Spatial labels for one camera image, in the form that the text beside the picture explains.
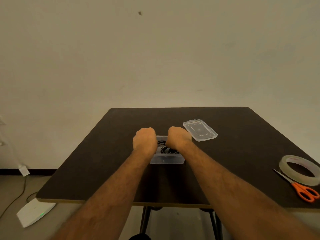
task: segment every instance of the baseboard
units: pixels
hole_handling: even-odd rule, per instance
[[[30,175],[34,176],[51,176],[57,170],[56,169],[28,169]],[[0,169],[0,175],[21,175],[19,169]]]

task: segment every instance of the scissors blade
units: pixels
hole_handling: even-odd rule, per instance
[[[294,181],[292,181],[290,178],[286,177],[285,175],[283,175],[282,173],[278,172],[277,170],[273,169],[276,173],[278,173],[280,176],[282,176],[283,178],[285,178],[287,181],[289,181],[291,184],[294,183]]]

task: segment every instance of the white wall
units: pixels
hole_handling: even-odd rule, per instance
[[[1,0],[0,130],[29,168],[55,169],[110,108],[247,106],[320,162],[319,10],[320,0]],[[0,147],[0,168],[16,167]]]

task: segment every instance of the orange scissors handle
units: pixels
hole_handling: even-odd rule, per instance
[[[315,201],[315,199],[320,198],[319,193],[314,189],[298,184],[297,182],[294,182],[291,185],[296,189],[300,198],[302,198],[306,202],[312,203]]]

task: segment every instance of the table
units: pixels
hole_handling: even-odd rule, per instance
[[[112,108],[37,194],[41,202],[82,203],[122,165],[141,128],[167,135],[171,126],[202,119],[218,137],[194,143],[206,154],[289,209],[320,209],[320,200],[301,200],[273,172],[285,155],[316,163],[310,156],[247,107]],[[320,185],[313,187],[320,192]],[[134,206],[211,208],[189,164],[149,164]]]

